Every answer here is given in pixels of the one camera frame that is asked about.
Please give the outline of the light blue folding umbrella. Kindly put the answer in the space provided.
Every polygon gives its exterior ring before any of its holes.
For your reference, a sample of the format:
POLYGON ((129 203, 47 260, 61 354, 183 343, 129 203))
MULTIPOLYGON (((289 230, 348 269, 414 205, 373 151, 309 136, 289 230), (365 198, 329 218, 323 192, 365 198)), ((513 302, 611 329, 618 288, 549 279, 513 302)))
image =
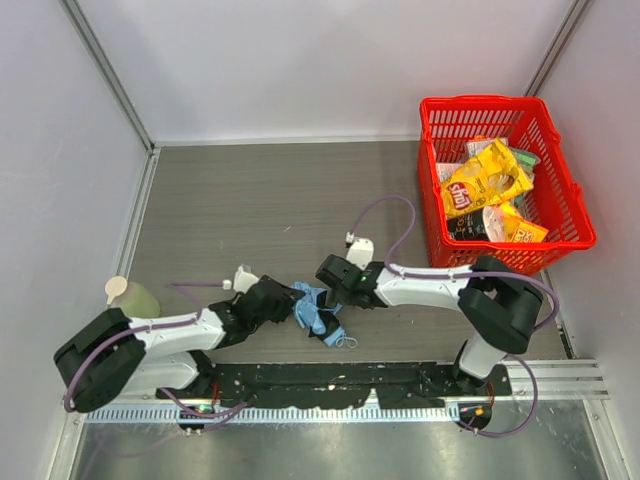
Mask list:
POLYGON ((354 349, 358 346, 358 341, 346 333, 337 318, 343 305, 327 305, 327 290, 307 282, 294 282, 292 288, 303 293, 292 313, 299 326, 308 330, 310 338, 317 338, 328 347, 354 349))

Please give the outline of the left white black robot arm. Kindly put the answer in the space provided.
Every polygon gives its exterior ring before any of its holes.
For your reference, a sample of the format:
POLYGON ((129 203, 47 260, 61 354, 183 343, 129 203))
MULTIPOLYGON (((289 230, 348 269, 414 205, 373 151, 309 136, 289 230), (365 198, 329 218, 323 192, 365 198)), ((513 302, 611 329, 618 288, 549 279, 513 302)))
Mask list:
POLYGON ((206 385, 207 352, 240 344, 267 322, 280 323, 304 291, 264 275, 233 282, 234 296, 195 313, 160 318, 101 312, 54 354, 67 412, 89 413, 125 391, 206 385))

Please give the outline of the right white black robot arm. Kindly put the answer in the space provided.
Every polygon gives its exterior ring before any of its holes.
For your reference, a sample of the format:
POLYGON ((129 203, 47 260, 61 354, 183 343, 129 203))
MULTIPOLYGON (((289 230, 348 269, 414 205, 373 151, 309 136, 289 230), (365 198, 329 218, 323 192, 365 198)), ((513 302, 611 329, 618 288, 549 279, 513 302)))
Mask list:
POLYGON ((343 305, 369 310, 412 305, 462 313, 475 334, 459 350, 452 377, 467 394, 483 393, 496 364, 527 351, 543 303, 531 278, 487 256, 443 269, 379 261, 358 266, 331 254, 315 277, 343 305))

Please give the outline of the green bottle beige cap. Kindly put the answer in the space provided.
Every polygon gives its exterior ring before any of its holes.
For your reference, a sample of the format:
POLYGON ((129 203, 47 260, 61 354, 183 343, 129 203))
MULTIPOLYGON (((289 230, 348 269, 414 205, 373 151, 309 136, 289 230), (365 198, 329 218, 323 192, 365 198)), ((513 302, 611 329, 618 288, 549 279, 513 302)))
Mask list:
POLYGON ((160 304, 149 290, 123 276, 110 278, 104 286, 104 291, 107 305, 120 308, 129 317, 156 318, 161 314, 160 304))

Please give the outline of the black snack bag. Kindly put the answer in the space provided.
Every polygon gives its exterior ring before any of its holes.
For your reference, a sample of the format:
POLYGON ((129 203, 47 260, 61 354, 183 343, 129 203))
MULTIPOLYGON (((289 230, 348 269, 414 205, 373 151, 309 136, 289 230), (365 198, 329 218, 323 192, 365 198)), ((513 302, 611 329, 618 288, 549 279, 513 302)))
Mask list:
POLYGON ((447 221, 449 238, 456 241, 489 241, 487 207, 447 221))

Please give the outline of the white red snack packet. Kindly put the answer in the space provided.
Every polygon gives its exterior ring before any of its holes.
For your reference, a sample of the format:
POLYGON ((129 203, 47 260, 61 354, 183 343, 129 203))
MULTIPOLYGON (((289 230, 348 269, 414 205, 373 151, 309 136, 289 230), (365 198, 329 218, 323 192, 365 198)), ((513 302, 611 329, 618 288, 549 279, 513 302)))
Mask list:
POLYGON ((461 167, 461 165, 458 163, 444 162, 437 162, 435 166, 437 178, 440 183, 448 180, 461 167))

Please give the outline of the yellow orange snack bag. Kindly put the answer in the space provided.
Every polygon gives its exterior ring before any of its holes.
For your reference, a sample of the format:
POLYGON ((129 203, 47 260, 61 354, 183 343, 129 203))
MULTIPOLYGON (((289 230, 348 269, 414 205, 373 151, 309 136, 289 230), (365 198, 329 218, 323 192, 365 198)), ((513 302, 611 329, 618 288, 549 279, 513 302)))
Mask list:
POLYGON ((483 221, 490 242, 494 243, 541 243, 548 230, 526 220, 509 202, 484 209, 483 221))

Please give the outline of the yellow Lays chip bag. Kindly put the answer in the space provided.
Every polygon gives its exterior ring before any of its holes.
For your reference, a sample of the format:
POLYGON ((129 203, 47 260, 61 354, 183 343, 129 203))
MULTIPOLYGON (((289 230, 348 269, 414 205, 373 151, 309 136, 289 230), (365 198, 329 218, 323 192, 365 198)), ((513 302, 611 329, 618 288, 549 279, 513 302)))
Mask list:
POLYGON ((441 183, 447 219, 497 206, 534 188, 513 151, 499 138, 461 164, 441 183))

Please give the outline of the red plastic shopping basket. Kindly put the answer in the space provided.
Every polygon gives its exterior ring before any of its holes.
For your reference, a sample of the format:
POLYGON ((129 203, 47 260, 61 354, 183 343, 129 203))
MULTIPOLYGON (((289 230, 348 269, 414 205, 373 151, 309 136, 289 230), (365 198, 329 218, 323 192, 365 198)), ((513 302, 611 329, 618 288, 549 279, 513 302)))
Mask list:
POLYGON ((543 100, 537 97, 462 95, 427 97, 420 103, 417 159, 428 260, 433 267, 470 264, 493 256, 512 270, 533 275, 597 241, 581 187, 570 173, 543 100), (436 166, 466 160, 465 145, 476 136, 505 137, 515 148, 537 155, 534 188, 519 210, 544 228, 542 243, 490 243, 450 238, 436 166))

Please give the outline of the green snack packet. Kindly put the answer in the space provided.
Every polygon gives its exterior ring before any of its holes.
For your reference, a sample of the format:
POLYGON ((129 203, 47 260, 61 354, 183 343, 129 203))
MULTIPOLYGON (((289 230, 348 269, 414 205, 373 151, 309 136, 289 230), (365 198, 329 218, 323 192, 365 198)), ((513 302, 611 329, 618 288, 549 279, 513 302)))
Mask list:
POLYGON ((541 159, 534 153, 527 150, 510 148, 512 154, 520 167, 527 173, 532 174, 535 167, 540 164, 541 159))

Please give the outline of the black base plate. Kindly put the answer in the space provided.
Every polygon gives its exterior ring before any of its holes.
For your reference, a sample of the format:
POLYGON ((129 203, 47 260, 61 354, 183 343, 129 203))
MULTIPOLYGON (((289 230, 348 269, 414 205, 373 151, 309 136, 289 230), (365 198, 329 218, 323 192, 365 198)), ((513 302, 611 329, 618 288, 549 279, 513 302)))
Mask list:
POLYGON ((450 364, 272 363, 222 364, 210 370, 202 385, 172 393, 179 399, 214 398, 223 407, 244 402, 263 409, 354 409, 374 392, 383 409, 440 407, 446 397, 512 394, 507 369, 493 368, 486 387, 462 387, 450 364))

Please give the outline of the aluminium front rail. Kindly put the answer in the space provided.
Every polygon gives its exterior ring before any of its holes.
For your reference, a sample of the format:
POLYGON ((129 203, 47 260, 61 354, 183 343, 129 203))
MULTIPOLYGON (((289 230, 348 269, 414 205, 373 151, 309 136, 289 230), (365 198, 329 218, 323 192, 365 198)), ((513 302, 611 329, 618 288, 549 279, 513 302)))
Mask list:
MULTIPOLYGON (((376 402, 366 402, 360 408, 346 409, 280 409, 245 408, 231 419, 236 424, 301 424, 301 423, 401 423, 401 422, 457 422, 460 418, 456 403, 444 407, 382 409, 376 402)), ((177 405, 124 404, 105 407, 85 417, 87 424, 196 424, 213 422, 186 414, 177 405)))

